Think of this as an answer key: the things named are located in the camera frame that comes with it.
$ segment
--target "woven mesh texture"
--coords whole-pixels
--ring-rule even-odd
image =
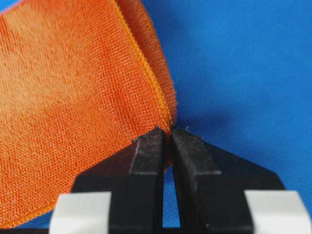
[[[2,228],[52,210],[77,174],[175,119],[139,1],[25,0],[0,16],[0,68]]]

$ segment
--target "black jaw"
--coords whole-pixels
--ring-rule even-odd
[[[175,182],[182,228],[205,234],[252,234],[245,190],[284,190],[277,175],[174,129]]]

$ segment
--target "stitched hem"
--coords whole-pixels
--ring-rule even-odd
[[[14,228],[20,224],[26,223],[31,219],[34,219],[40,215],[43,215],[45,213],[50,212],[54,209],[56,201],[49,203],[48,205],[45,205],[41,208],[38,208],[36,210],[30,211],[27,214],[23,215],[23,217],[19,217],[10,221],[7,221],[0,225],[0,228]]]
[[[154,93],[154,97],[155,97],[156,103],[158,105],[161,120],[162,120],[164,127],[165,127],[164,130],[167,132],[170,132],[171,126],[172,126],[172,118],[171,118],[171,114],[169,111],[169,107],[168,107],[166,100],[165,100],[165,96],[162,92],[162,89],[161,89],[159,83],[158,83],[158,80],[157,80],[154,72],[152,71],[149,63],[147,62],[144,54],[142,53],[137,41],[135,40],[134,36],[132,35],[131,30],[130,30],[130,28],[129,28],[122,12],[121,12],[121,9],[119,8],[119,6],[116,2],[116,0],[112,0],[112,2],[114,3],[115,8],[117,9],[118,16],[119,16],[122,24],[124,25],[124,27],[126,29],[127,35],[130,38],[130,42],[132,43],[132,45],[136,51],[138,59],[141,62],[141,64],[143,65],[143,68],[146,72],[149,85],[152,89],[152,92]]]

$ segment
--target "blue backdrop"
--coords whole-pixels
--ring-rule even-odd
[[[312,214],[312,1],[143,3],[175,83],[177,126],[273,170]],[[171,170],[164,186],[164,226],[179,226]]]

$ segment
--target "white pad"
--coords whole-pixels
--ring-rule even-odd
[[[49,234],[108,234],[111,192],[61,194]]]
[[[254,234],[312,234],[309,214],[295,191],[246,190]]]

